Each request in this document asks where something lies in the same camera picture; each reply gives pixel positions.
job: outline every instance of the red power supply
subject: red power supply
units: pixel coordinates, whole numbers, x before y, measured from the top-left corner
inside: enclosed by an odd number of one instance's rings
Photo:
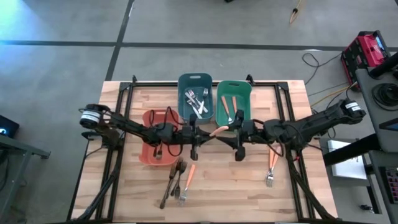
[[[352,43],[341,53],[341,62],[349,84],[356,82],[355,71],[359,68],[376,67],[390,57],[380,31],[361,31]],[[359,85],[351,88],[359,91]]]

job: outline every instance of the teal plastic bin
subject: teal plastic bin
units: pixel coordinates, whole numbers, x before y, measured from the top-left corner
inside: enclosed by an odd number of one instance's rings
[[[213,79],[206,73],[187,73],[180,76],[178,79],[178,113],[184,121],[189,121],[191,114],[195,114],[192,106],[187,103],[188,97],[185,93],[192,90],[199,101],[203,100],[203,91],[208,89],[207,97],[205,98],[205,108],[207,113],[203,111],[202,119],[197,119],[197,124],[209,123],[211,117],[214,115],[213,109],[213,93],[211,86]]]
[[[244,119],[251,119],[250,104],[251,85],[243,81],[226,80],[217,86],[217,105],[216,105],[216,122],[218,126],[228,125],[228,115],[225,111],[222,96],[225,96],[228,105],[229,115],[232,120],[235,119],[235,111],[232,97],[236,97],[236,109],[243,110]]]

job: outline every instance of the plastic bin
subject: plastic bin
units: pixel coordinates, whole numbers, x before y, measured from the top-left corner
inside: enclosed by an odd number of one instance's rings
[[[197,124],[206,124],[210,122],[211,117],[214,115],[212,84],[212,77],[206,73],[188,73],[180,76],[178,79],[178,113],[184,121],[189,121],[190,115],[195,114],[191,105],[187,103],[188,98],[185,96],[185,93],[188,90],[192,90],[199,101],[202,101],[203,90],[207,88],[208,95],[205,98],[205,108],[208,112],[202,112],[202,119],[198,118]]]
[[[154,110],[154,111],[155,111],[155,114],[154,114],[153,125],[163,124],[166,110]],[[177,112],[172,110],[171,113],[173,113],[174,118],[176,120],[178,120]],[[146,126],[146,127],[150,126],[150,111],[146,111],[142,115],[142,120],[144,121],[144,126]],[[178,127],[178,124],[174,121],[172,115],[170,114],[170,111],[167,113],[166,122],[174,124],[174,125],[176,125],[176,127]],[[180,146],[169,146],[169,147],[170,147],[170,151],[174,155],[177,155],[180,152]],[[167,149],[166,144],[162,144],[161,149],[162,149],[162,158],[157,160],[154,157],[155,147],[152,147],[148,144],[142,143],[142,152],[141,152],[141,155],[138,156],[138,159],[143,164],[150,165],[150,166],[167,166],[167,165],[173,164],[177,160],[178,157],[172,156],[169,153],[169,150]]]
[[[218,126],[228,125],[228,115],[226,114],[222,96],[228,105],[229,115],[232,120],[235,119],[235,111],[232,103],[232,96],[236,97],[236,109],[243,110],[244,119],[251,119],[250,104],[251,85],[243,81],[226,80],[217,86],[217,105],[216,105],[216,122]]]

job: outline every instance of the butcher block tabletop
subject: butcher block tabletop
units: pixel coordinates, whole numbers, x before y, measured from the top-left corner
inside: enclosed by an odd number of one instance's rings
[[[310,103],[304,82],[283,80],[289,84],[296,119],[311,115]],[[104,82],[99,104],[114,111],[120,82]],[[284,93],[282,102],[288,118]],[[216,87],[213,103],[216,103]],[[124,97],[121,111],[124,111]],[[143,123],[142,115],[151,109],[177,109],[177,87],[134,87],[130,119]],[[266,121],[279,119],[273,87],[254,86],[251,92],[251,117]],[[214,117],[210,124],[201,125],[206,131],[215,130]],[[171,166],[154,167],[142,164],[138,156],[142,150],[139,137],[127,134],[124,147],[118,194],[114,208],[114,222],[292,222],[297,221],[292,184],[286,158],[280,157],[274,169],[274,185],[267,187],[269,148],[262,144],[245,144],[246,157],[234,160],[234,151],[213,139],[198,148],[198,160],[190,159],[191,146],[184,146],[182,157],[188,162],[180,182],[185,187],[189,168],[196,164],[187,201],[184,207],[169,197],[163,210],[160,201],[169,182]],[[101,140],[90,141],[87,153],[101,147]],[[92,202],[101,186],[107,149],[99,150],[86,158],[81,173],[72,218],[80,216]],[[311,191],[333,216],[337,216],[322,152],[308,147],[303,151]],[[300,187],[304,217],[308,217],[305,197]],[[110,190],[105,197],[103,216],[108,212]]]

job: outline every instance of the floor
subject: floor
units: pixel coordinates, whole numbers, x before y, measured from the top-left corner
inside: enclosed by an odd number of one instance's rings
[[[398,49],[393,0],[307,0],[289,26],[296,3],[0,1],[0,114],[21,124],[18,139],[52,152],[47,161],[32,160],[29,184],[19,191],[16,206],[26,211],[28,223],[66,219],[86,146],[78,108],[98,101],[104,80],[176,80],[190,72],[215,80],[249,73],[257,80],[307,80],[313,72],[301,59],[307,50],[317,50],[311,53],[325,62],[361,30],[379,29],[390,50]],[[319,69],[307,92],[346,82],[339,60],[333,60]],[[312,95],[310,102],[343,86]],[[366,108],[360,93],[349,94]],[[354,139],[374,131],[367,116],[336,132]],[[373,215],[358,208],[369,204],[366,188],[332,187],[340,218],[389,223],[385,209]]]

